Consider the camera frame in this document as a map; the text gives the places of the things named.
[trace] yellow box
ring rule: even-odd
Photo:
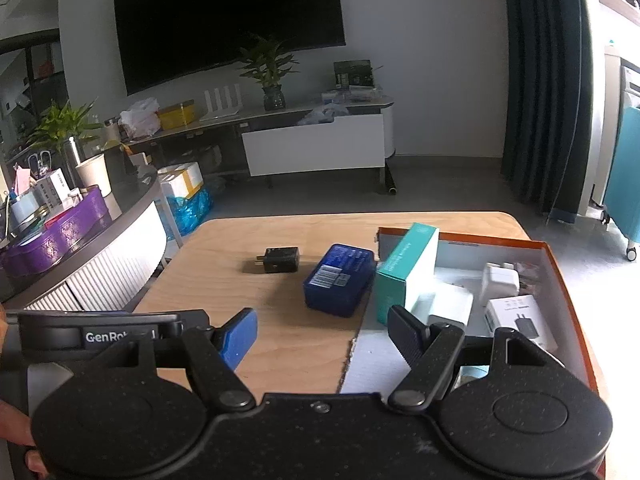
[[[196,120],[196,107],[193,99],[158,110],[158,117],[163,130],[171,130]]]
[[[203,180],[197,162],[175,164],[158,170],[158,180],[164,196],[191,198],[202,187]]]

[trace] glass vase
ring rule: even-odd
[[[282,110],[287,107],[282,93],[282,85],[265,86],[264,91],[264,110],[270,112],[272,110]]]

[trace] green plant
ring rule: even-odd
[[[29,147],[32,149],[52,148],[58,153],[62,153],[64,142],[71,136],[78,137],[81,142],[98,139],[98,137],[85,132],[85,130],[95,130],[102,126],[99,123],[88,123],[86,120],[86,115],[94,106],[94,102],[73,108],[67,101],[62,108],[59,108],[52,101],[47,114],[27,139]]]
[[[249,50],[240,48],[244,63],[242,70],[246,70],[240,77],[252,77],[266,88],[279,84],[284,75],[297,72],[293,65],[298,62],[293,59],[293,54],[281,47],[281,42],[271,36],[268,39],[257,34],[252,36],[257,40],[255,46]]]

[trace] barcode label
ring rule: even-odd
[[[340,276],[342,269],[331,265],[322,265],[309,281],[309,285],[331,288],[334,281]]]
[[[338,278],[335,280],[334,285],[337,286],[345,286],[347,284],[347,282],[349,281],[350,275],[348,274],[341,274],[340,276],[338,276]]]

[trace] black power adapter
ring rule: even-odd
[[[255,264],[262,265],[264,272],[296,272],[300,263],[297,247],[274,247],[264,251],[264,256],[256,256]]]

